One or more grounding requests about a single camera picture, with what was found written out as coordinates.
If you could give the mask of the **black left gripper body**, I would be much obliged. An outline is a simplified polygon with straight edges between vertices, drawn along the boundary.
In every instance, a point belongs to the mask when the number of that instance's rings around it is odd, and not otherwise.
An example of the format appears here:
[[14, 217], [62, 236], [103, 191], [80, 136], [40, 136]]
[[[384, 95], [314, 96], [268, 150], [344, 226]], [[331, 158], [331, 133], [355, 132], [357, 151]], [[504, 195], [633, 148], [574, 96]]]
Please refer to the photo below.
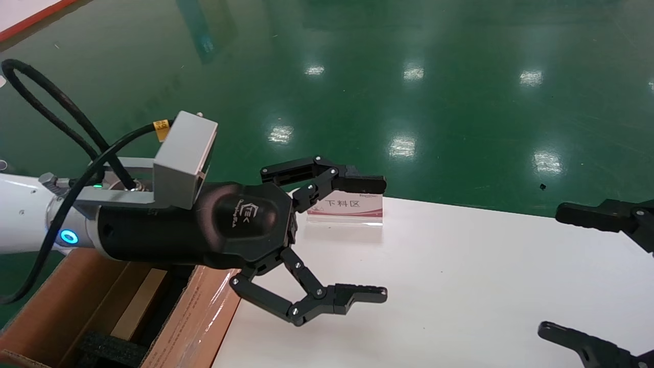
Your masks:
[[271, 182], [210, 182], [189, 210], [103, 206], [98, 249], [128, 262], [271, 271], [295, 240], [292, 198]]

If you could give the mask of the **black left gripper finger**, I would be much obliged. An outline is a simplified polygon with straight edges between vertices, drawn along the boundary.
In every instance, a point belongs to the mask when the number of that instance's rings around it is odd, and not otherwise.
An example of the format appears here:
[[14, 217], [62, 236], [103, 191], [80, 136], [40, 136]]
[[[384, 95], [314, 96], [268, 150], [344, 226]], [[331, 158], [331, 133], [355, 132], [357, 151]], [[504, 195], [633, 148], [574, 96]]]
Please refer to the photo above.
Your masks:
[[313, 215], [382, 215], [386, 178], [360, 174], [353, 165], [337, 165], [312, 156], [265, 166], [263, 182], [284, 187], [302, 182], [292, 194], [296, 212]]
[[[300, 301], [290, 302], [252, 281], [260, 270], [271, 270], [273, 266], [280, 264], [287, 268], [306, 292]], [[388, 290], [385, 287], [352, 284], [323, 286], [289, 247], [281, 250], [271, 262], [259, 263], [255, 268], [244, 268], [231, 278], [230, 285], [243, 300], [297, 327], [321, 314], [344, 316], [357, 302], [381, 304], [388, 299]]]

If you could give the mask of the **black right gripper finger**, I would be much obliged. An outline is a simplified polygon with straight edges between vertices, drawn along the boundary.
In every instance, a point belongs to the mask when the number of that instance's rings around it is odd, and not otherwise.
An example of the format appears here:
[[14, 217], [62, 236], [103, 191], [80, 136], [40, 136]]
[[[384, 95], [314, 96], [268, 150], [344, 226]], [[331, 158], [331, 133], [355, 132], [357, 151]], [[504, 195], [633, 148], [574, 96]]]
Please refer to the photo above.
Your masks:
[[538, 326], [540, 338], [579, 355], [584, 367], [653, 367], [653, 351], [634, 356], [614, 343], [549, 321]]
[[561, 203], [554, 216], [563, 224], [602, 232], [622, 232], [648, 254], [653, 253], [653, 200], [640, 203], [607, 199], [598, 206]]

